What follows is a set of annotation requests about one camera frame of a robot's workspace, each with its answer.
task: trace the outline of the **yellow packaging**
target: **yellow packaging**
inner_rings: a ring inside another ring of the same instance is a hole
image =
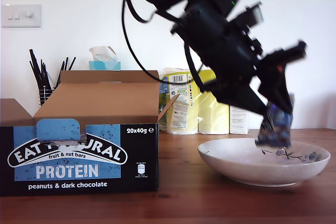
[[[177,71],[165,74],[164,80],[174,83],[169,84],[168,93],[160,95],[162,102],[168,103],[176,94],[180,94],[178,99],[166,114],[166,131],[176,135],[191,135],[198,133],[198,95],[199,90],[195,82],[192,82],[190,71]]]
[[[203,82],[216,78],[212,70],[202,70],[199,75]],[[198,131],[202,134],[228,134],[230,123],[229,105],[218,103],[210,92],[201,94],[198,101]]]

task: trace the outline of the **black robotic arm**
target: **black robotic arm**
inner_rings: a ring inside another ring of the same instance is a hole
[[[157,13],[165,14],[167,9],[182,0],[147,1],[155,5]],[[306,55],[306,44],[300,41],[289,50],[264,56],[260,42],[248,36],[250,28],[262,21],[260,3],[246,8],[245,12],[228,21],[226,17],[238,0],[187,1],[184,15],[173,19],[175,24],[171,32],[185,41],[188,65],[200,90],[212,92],[218,102],[265,116],[265,104],[249,86],[252,77],[257,76],[261,80],[259,93],[283,111],[291,113],[285,67],[287,63]],[[215,80],[208,83],[201,81],[189,47],[199,55],[204,65],[215,72]]]

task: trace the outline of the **wooden table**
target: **wooden table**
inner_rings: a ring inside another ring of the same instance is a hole
[[[256,131],[249,136],[255,137]],[[233,182],[207,167],[203,142],[232,135],[160,135],[157,192],[1,199],[5,223],[336,223],[336,131],[293,130],[332,157],[314,179],[283,188]]]

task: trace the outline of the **ceramic bowl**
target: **ceramic bowl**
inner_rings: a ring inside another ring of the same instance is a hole
[[[290,186],[313,178],[326,167],[330,153],[320,147],[292,143],[287,150],[256,147],[253,138],[231,138],[201,144],[204,162],[224,176],[254,186]]]

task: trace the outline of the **protein bar box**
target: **protein bar box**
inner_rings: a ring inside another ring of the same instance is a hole
[[[174,102],[158,115],[158,93],[142,71],[63,71],[34,117],[1,99],[0,195],[157,190],[157,122]]]

